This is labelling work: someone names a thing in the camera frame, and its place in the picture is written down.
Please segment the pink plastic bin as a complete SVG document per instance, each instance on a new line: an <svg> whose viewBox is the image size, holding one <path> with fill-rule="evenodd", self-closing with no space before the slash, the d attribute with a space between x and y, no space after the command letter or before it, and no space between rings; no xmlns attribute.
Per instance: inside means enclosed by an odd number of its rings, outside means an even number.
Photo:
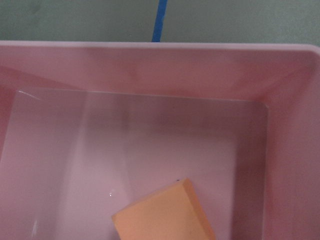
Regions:
<svg viewBox="0 0 320 240"><path fill-rule="evenodd" d="M0 43L0 237L116 240L189 178L219 240L320 237L320 49Z"/></svg>

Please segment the orange foam block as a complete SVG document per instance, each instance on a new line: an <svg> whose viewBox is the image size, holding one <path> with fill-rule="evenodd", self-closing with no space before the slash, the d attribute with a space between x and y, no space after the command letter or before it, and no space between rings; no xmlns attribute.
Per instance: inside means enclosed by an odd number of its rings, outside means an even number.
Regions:
<svg viewBox="0 0 320 240"><path fill-rule="evenodd" d="M182 179L111 217L122 240L214 240L192 182Z"/></svg>

